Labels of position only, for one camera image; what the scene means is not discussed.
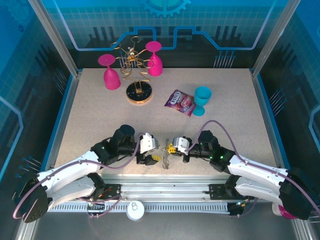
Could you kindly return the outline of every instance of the blue wall panel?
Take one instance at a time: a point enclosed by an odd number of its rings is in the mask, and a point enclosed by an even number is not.
[[[61,1],[45,0],[51,18],[79,68],[100,67],[111,43],[134,35],[162,44],[164,67],[250,68],[268,39],[286,0]],[[216,57],[229,56],[220,66]]]
[[[260,75],[291,167],[320,186],[320,48],[316,0],[301,1]]]
[[[0,32],[0,233],[9,240],[20,222],[15,186],[40,169],[70,73],[27,0],[0,1]]]

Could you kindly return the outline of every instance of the gear logo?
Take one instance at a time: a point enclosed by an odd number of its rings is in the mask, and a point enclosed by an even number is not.
[[[180,10],[186,10],[186,5],[191,0],[142,0],[141,3],[150,14],[166,18],[168,15],[173,17],[174,14],[180,14]]]

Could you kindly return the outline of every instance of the candy bag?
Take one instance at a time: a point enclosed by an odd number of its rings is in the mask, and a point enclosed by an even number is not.
[[[189,117],[196,108],[194,97],[179,90],[174,90],[164,106],[178,110]]]

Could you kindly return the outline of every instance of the pink wine glass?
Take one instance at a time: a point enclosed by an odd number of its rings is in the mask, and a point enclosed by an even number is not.
[[[110,65],[115,61],[115,57],[111,54],[104,54],[98,59],[98,63],[100,65],[107,67],[104,72],[103,79],[105,87],[109,90],[116,90],[121,86],[118,73],[110,67]]]
[[[162,61],[160,57],[156,55],[156,52],[161,49],[161,43],[158,41],[150,41],[145,45],[145,48],[149,52],[152,52],[152,56],[150,57],[151,61],[148,61],[148,73],[154,77],[160,76],[163,72],[163,67]]]

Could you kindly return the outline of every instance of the yellow part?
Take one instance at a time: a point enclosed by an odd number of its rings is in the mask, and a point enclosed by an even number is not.
[[[172,154],[176,152],[176,148],[174,147],[174,145],[172,143],[169,144],[169,146],[166,148],[166,150],[168,151],[168,153]]]
[[[152,159],[159,162],[161,160],[160,156],[152,155]]]

